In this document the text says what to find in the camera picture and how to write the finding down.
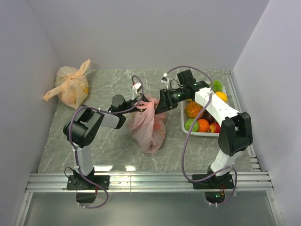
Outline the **pink plastic bag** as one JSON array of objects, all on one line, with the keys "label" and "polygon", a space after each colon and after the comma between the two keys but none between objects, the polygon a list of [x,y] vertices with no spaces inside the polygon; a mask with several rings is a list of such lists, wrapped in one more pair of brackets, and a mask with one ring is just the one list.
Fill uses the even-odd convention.
[{"label": "pink plastic bag", "polygon": [[127,129],[143,152],[155,153],[166,137],[166,113],[155,114],[159,100],[150,95],[146,99],[140,102],[138,112],[130,114]]}]

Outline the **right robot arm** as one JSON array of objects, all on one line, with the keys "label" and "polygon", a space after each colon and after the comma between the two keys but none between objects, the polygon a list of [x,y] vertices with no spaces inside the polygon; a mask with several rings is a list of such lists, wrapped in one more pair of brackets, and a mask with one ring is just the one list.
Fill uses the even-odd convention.
[{"label": "right robot arm", "polygon": [[200,183],[207,180],[212,188],[218,188],[224,181],[223,176],[233,169],[233,164],[248,146],[253,143],[251,117],[246,112],[229,106],[213,91],[213,83],[196,81],[192,75],[192,67],[178,73],[180,87],[173,90],[167,79],[167,73],[162,77],[166,84],[165,89],[159,91],[159,104],[155,110],[156,114],[175,109],[179,102],[192,99],[208,111],[221,127],[218,136],[219,152],[214,162],[208,168],[208,176],[202,179],[192,179],[186,173],[184,177],[191,183]]}]

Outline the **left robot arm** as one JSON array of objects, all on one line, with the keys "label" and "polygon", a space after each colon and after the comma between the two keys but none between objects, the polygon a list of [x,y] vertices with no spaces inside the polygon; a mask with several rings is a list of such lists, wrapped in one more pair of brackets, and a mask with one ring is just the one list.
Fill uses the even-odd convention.
[{"label": "left robot arm", "polygon": [[89,146],[99,128],[120,129],[126,121],[124,114],[140,111],[138,106],[143,101],[148,102],[148,99],[138,96],[126,101],[122,95],[117,94],[112,98],[108,111],[82,105],[64,126],[63,133],[72,146],[75,160],[73,176],[83,189],[90,189],[96,184]]}]

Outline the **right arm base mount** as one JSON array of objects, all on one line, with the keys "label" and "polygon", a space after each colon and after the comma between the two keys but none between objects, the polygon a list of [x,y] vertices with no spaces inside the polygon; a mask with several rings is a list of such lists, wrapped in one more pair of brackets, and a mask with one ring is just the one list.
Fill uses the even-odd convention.
[{"label": "right arm base mount", "polygon": [[218,207],[227,203],[235,194],[237,188],[237,175],[235,178],[228,172],[223,176],[213,176],[204,180],[208,174],[193,174],[193,180],[200,180],[200,182],[192,182],[194,190],[204,190],[205,199],[209,206]]}]

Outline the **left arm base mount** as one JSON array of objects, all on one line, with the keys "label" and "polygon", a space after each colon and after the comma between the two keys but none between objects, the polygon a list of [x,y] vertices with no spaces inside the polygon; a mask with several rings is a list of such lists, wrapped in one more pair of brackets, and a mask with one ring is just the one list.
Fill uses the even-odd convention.
[{"label": "left arm base mount", "polygon": [[[105,190],[109,188],[109,175],[93,176],[90,178],[90,180],[103,187]],[[99,187],[87,182],[81,176],[79,176],[79,178],[76,178],[73,175],[70,175],[67,182],[66,190],[76,192],[76,201],[78,203],[91,204],[96,200]]]}]

